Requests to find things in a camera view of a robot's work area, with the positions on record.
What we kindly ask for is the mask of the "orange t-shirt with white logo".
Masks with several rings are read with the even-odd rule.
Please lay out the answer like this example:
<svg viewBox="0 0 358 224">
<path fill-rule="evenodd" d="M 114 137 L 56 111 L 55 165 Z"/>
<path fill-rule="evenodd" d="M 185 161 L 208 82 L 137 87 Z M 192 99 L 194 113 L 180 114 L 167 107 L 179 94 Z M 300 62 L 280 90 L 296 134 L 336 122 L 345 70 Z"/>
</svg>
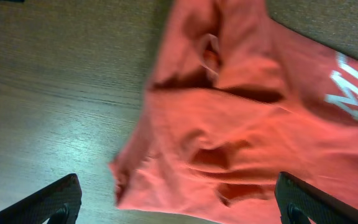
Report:
<svg viewBox="0 0 358 224">
<path fill-rule="evenodd" d="M 123 210 L 278 223 L 281 171 L 358 209 L 358 60 L 276 23 L 260 0 L 175 1 L 110 167 Z"/>
</svg>

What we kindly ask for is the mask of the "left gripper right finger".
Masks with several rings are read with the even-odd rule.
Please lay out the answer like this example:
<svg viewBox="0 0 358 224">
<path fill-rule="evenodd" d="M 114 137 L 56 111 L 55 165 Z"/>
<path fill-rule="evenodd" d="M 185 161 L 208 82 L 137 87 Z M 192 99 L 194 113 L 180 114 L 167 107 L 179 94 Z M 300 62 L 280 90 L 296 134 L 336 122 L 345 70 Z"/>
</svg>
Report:
<svg viewBox="0 0 358 224">
<path fill-rule="evenodd" d="M 358 209 L 287 172 L 279 173 L 275 198 L 282 224 L 358 224 Z"/>
</svg>

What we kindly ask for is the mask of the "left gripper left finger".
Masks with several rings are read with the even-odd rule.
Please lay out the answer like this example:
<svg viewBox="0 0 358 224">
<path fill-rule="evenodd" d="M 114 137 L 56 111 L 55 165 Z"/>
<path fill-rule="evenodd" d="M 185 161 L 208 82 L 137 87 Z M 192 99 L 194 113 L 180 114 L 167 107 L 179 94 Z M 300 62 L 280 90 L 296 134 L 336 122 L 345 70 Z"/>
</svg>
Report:
<svg viewBox="0 0 358 224">
<path fill-rule="evenodd" d="M 0 224 L 75 224 L 81 207 L 78 176 L 68 174 L 0 211 Z"/>
</svg>

